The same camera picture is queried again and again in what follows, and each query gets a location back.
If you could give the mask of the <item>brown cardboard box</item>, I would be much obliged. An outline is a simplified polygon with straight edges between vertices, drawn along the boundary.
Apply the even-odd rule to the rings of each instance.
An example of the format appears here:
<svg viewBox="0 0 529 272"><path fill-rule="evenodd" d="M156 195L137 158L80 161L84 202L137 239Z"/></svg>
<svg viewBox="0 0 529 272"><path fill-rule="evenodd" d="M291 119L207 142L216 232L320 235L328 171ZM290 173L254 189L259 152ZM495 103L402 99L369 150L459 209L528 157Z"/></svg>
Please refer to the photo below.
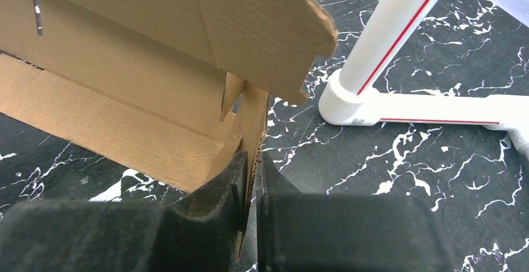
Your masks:
<svg viewBox="0 0 529 272"><path fill-rule="evenodd" d="M1 0L1 112L187 195L244 152L247 222L270 95L336 46L314 0Z"/></svg>

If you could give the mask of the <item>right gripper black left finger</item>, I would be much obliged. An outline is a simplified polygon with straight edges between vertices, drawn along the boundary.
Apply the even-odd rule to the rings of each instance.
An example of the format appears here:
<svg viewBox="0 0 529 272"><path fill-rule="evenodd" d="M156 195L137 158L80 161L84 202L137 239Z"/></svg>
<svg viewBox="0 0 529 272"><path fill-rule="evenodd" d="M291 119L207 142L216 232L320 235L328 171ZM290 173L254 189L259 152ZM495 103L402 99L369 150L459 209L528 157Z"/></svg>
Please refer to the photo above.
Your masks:
<svg viewBox="0 0 529 272"><path fill-rule="evenodd" d="M39 200L1 222L2 271L232 271L247 219L248 156L172 206Z"/></svg>

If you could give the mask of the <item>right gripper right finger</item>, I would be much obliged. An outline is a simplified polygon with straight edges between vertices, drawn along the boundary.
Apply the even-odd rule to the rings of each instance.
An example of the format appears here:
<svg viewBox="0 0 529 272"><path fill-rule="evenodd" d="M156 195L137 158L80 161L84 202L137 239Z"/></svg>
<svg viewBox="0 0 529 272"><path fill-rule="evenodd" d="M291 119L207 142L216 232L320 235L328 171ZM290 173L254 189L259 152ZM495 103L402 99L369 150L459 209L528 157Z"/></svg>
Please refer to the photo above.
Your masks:
<svg viewBox="0 0 529 272"><path fill-rule="evenodd" d="M256 171L260 271L453 271L451 247L418 199L304 193L267 154Z"/></svg>

